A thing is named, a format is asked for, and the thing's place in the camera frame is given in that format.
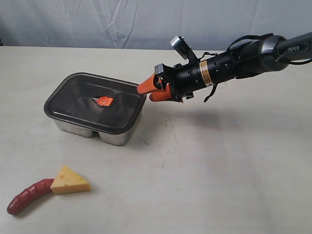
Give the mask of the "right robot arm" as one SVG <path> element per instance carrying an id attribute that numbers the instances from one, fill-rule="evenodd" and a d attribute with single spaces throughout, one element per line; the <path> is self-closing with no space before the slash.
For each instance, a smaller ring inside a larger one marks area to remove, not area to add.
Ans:
<path id="1" fill-rule="evenodd" d="M 220 54 L 205 52 L 208 59 L 198 58 L 181 36 L 174 37 L 171 46 L 188 63 L 173 67 L 163 63 L 155 66 L 154 73 L 137 87 L 139 94 L 149 94 L 153 102 L 182 102 L 184 98 L 193 98 L 194 91 L 211 86 L 212 91 L 204 99 L 207 101 L 220 83 L 277 72 L 290 64 L 304 65 L 312 61 L 311 33 L 291 39 L 273 33 L 245 35 Z"/>

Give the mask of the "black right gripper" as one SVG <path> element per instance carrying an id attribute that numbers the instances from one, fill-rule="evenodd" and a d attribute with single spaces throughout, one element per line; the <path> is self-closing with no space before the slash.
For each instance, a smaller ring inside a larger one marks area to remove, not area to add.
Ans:
<path id="1" fill-rule="evenodd" d="M 193 98 L 193 92 L 212 86 L 208 62 L 195 61 L 186 65 L 155 66 L 155 73 L 137 87 L 139 94 L 150 94 L 152 102 L 183 101 Z"/>

